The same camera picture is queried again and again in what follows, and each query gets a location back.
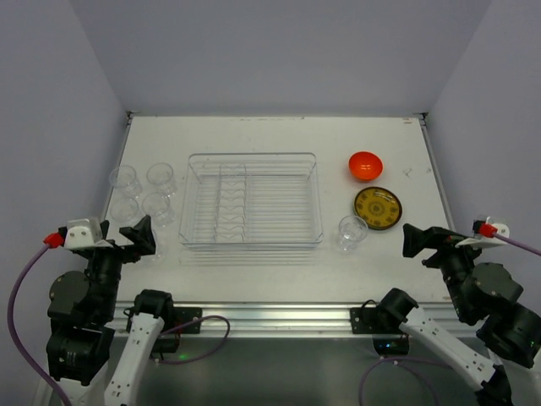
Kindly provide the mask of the brown patterned plate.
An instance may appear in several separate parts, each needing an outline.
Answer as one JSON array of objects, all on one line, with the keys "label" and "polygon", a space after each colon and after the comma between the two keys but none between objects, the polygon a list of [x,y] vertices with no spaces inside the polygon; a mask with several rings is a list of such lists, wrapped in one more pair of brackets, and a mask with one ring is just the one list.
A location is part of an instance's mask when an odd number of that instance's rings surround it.
[{"label": "brown patterned plate", "polygon": [[402,203],[388,189],[367,187],[355,196],[353,210],[368,227],[375,231],[385,231],[396,226],[403,213]]}]

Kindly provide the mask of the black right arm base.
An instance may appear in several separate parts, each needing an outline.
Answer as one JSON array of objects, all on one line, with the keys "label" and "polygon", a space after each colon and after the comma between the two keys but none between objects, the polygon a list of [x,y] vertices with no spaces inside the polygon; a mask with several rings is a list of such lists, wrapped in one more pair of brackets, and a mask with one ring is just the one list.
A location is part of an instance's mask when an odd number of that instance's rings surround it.
[{"label": "black right arm base", "polygon": [[349,309],[349,321],[354,335],[370,336],[374,351],[383,357],[408,355],[409,336],[402,332],[378,303],[369,299]]}]

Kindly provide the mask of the orange plastic bowl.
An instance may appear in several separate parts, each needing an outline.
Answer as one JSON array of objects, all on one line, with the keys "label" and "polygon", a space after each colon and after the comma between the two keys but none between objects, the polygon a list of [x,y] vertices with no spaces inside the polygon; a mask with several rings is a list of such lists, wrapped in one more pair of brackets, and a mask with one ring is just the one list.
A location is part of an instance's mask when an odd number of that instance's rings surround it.
[{"label": "orange plastic bowl", "polygon": [[384,171],[381,159],[370,151],[358,151],[348,160],[350,174],[357,180],[370,182],[376,180]]}]

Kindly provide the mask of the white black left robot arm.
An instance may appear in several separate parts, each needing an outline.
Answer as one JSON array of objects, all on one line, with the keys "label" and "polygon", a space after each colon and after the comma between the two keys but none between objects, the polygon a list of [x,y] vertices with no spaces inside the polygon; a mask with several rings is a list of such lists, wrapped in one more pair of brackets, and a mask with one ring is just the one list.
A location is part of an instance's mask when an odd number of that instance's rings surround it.
[{"label": "white black left robot arm", "polygon": [[123,265],[154,255],[151,218],[143,216],[119,232],[129,243],[107,238],[109,223],[74,220],[47,242],[86,259],[83,271],[70,271],[50,287],[47,315],[52,333],[46,345],[49,374],[65,405],[134,405],[156,339],[173,317],[170,293],[145,289],[129,311],[128,340],[111,377],[107,376],[117,291]]}]

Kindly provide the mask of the clear glass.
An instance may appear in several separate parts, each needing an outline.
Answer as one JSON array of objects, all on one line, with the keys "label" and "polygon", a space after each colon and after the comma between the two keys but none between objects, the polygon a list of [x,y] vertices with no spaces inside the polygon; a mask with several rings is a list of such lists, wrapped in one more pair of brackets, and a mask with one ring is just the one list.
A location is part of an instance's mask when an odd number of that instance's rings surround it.
[{"label": "clear glass", "polygon": [[114,201],[109,209],[110,218],[121,227],[131,227],[141,218],[139,203],[131,197]]},{"label": "clear glass", "polygon": [[164,255],[163,243],[160,235],[156,230],[152,230],[152,235],[155,241],[155,253],[150,257],[150,260],[153,262],[160,261]]},{"label": "clear glass", "polygon": [[368,236],[368,224],[358,216],[347,216],[338,224],[338,245],[343,251],[355,250]]},{"label": "clear glass", "polygon": [[145,215],[151,217],[155,228],[163,228],[174,221],[174,211],[170,198],[161,192],[148,194],[143,199],[142,210]]},{"label": "clear glass", "polygon": [[143,191],[136,170],[129,165],[114,168],[109,175],[110,185],[121,195],[138,198]]},{"label": "clear glass", "polygon": [[178,190],[174,170],[168,163],[158,162],[152,165],[147,170],[146,179],[151,186],[164,195],[172,196]]}]

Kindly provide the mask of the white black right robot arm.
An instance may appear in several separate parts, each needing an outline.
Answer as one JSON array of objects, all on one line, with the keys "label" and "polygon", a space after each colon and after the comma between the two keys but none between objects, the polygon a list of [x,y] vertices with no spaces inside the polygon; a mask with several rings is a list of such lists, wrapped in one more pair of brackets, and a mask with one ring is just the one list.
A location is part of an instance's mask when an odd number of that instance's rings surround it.
[{"label": "white black right robot arm", "polygon": [[484,249],[510,244],[537,254],[538,250],[510,237],[503,222],[490,219],[473,224],[473,236],[446,228],[402,227],[402,254],[413,258],[433,250],[423,265],[441,272],[459,322],[477,326],[476,336],[497,361],[483,357],[439,326],[426,310],[399,288],[391,289],[376,305],[373,320],[385,329],[398,329],[437,354],[472,388],[480,405],[510,405],[514,382],[509,364],[534,380],[540,358],[540,317],[520,304],[523,287],[503,265],[479,262]]}]

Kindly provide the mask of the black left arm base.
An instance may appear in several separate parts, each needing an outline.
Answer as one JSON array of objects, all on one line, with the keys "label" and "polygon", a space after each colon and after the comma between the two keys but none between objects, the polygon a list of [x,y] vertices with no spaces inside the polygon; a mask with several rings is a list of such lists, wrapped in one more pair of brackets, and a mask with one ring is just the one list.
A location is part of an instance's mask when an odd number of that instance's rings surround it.
[{"label": "black left arm base", "polygon": [[[174,307],[172,316],[170,316],[163,327],[163,331],[181,326],[191,321],[198,320],[203,315],[200,307]],[[168,335],[159,336],[150,353],[151,358],[164,359],[165,354],[174,354],[180,347],[180,338],[182,335],[196,335],[200,333],[199,323],[178,329]]]}]

